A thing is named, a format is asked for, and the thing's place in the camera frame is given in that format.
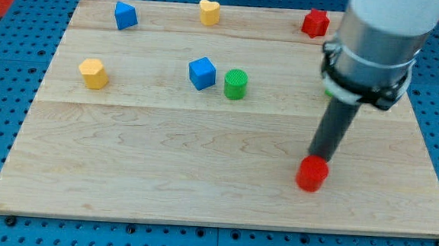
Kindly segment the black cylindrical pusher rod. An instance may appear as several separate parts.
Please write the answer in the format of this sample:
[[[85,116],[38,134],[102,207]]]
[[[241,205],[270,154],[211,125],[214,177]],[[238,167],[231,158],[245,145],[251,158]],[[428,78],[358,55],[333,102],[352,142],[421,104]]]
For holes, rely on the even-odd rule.
[[[333,97],[309,145],[309,154],[330,161],[359,109],[360,105],[346,104]]]

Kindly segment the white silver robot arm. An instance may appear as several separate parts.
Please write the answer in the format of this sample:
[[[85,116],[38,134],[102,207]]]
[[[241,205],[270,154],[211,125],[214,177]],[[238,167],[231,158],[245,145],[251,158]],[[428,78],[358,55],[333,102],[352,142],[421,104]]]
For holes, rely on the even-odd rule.
[[[416,56],[439,22],[439,0],[348,0],[322,45],[322,80],[332,94],[309,145],[329,161],[364,104],[389,110],[412,83]]]

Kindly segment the green block behind arm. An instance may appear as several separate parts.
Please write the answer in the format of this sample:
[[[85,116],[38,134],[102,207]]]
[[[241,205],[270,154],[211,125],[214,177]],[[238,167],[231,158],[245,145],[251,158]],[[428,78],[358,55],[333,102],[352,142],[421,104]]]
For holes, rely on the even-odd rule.
[[[329,97],[332,97],[333,95],[328,89],[325,89],[325,94]]]

